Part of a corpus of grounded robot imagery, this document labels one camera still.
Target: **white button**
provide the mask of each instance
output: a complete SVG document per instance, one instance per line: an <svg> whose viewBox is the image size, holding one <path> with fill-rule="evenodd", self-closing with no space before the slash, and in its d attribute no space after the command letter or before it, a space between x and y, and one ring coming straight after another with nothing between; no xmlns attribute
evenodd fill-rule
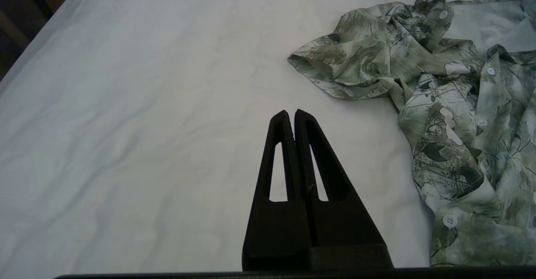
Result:
<svg viewBox="0 0 536 279"><path fill-rule="evenodd" d="M452 229L458 225L458 220L454 217L454 215L445 215L443 216L443 224L447 228Z"/></svg>
<svg viewBox="0 0 536 279"><path fill-rule="evenodd" d="M439 14L439 19L445 19L447 15L448 15L448 12L446 12L446 10L444 10L443 12L441 12Z"/></svg>

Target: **white bed sheet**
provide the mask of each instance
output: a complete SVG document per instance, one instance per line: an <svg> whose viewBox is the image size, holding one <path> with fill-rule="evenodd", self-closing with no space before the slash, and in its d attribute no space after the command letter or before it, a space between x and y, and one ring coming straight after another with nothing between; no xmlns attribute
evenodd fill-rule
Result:
<svg viewBox="0 0 536 279"><path fill-rule="evenodd" d="M333 99L286 61L393 1L68 0L0 83L0 277L240 271L282 109L316 117L394 265L427 266L390 101Z"/></svg>

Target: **bed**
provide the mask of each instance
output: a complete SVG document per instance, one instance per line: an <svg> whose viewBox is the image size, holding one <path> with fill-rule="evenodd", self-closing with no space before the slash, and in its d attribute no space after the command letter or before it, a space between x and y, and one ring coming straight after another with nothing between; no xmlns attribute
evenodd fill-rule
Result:
<svg viewBox="0 0 536 279"><path fill-rule="evenodd" d="M395 107L331 98L286 60L392 1L414 2L67 0L0 83L0 277L240 271L282 109L316 117L394 266L426 267Z"/></svg>

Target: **button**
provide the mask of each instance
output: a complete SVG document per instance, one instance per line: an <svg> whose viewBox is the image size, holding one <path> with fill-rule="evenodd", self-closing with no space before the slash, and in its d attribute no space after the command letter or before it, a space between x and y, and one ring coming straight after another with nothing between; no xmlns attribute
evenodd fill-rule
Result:
<svg viewBox="0 0 536 279"><path fill-rule="evenodd" d="M445 215L443 216L443 224L447 228L452 229L458 225L458 220L454 217L454 215Z"/></svg>
<svg viewBox="0 0 536 279"><path fill-rule="evenodd" d="M441 12L439 14L439 19L445 19L447 15L448 15L448 12L446 12L446 10L444 10L443 12Z"/></svg>

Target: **mattress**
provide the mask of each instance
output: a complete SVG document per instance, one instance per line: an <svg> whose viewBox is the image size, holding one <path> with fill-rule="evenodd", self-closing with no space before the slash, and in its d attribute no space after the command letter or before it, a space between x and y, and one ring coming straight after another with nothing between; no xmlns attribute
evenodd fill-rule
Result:
<svg viewBox="0 0 536 279"><path fill-rule="evenodd" d="M240 271L282 109L316 117L394 265L427 266L392 103L331 98L286 60L392 1L414 2L67 0L0 83L0 277Z"/></svg>

